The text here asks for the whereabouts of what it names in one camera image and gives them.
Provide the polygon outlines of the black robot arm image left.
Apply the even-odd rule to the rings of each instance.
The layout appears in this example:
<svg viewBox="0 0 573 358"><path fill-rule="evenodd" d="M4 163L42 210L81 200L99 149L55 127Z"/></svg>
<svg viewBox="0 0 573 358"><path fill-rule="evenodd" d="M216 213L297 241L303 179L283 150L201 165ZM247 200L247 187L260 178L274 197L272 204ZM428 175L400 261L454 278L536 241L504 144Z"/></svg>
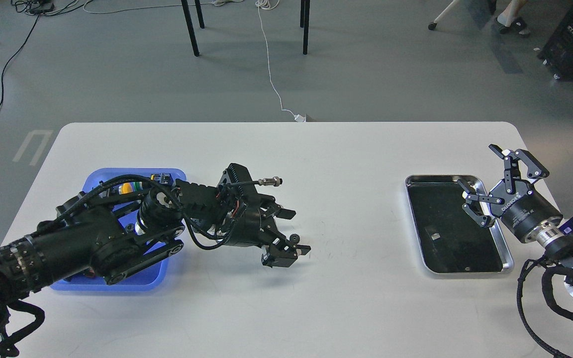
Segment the black robot arm image left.
<svg viewBox="0 0 573 358"><path fill-rule="evenodd" d="M115 285L178 253L187 233L202 250L262 249L261 263L288 268L311 247L286 237L281 207L232 163L217 186L126 174L101 182L60 206L54 220L0 247L0 356L16 357L16 344L45 322L30 294L91 269ZM239 265L240 253L217 264L213 296L202 289L207 262L193 265L184 293L162 303L117 303L109 314L94 309L93 333L126 332L143 339L140 358L174 357L468 357L476 307L486 307L481 282L439 281L411 267L410 253L391 233L391 220L368 229L350 204L332 204L325 224L339 238L319 236L314 259L294 272L268 273Z"/></svg>

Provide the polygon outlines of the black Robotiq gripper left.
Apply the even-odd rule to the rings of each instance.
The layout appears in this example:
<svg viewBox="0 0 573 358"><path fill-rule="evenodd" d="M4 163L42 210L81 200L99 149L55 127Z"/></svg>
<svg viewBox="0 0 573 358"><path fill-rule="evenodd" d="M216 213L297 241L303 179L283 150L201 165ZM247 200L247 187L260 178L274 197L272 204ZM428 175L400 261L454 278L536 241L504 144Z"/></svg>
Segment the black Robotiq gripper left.
<svg viewBox="0 0 573 358"><path fill-rule="evenodd" d="M225 246L265 246L261 263L271 268L288 268L299 256L309 254L309 245L291 244L275 222L275 218L293 219L296 211L277 204L273 196L261 196L255 201L246 199L243 203L245 206L241 208L242 213L237 213L232 228L227 230L229 233L223 243Z"/></svg>

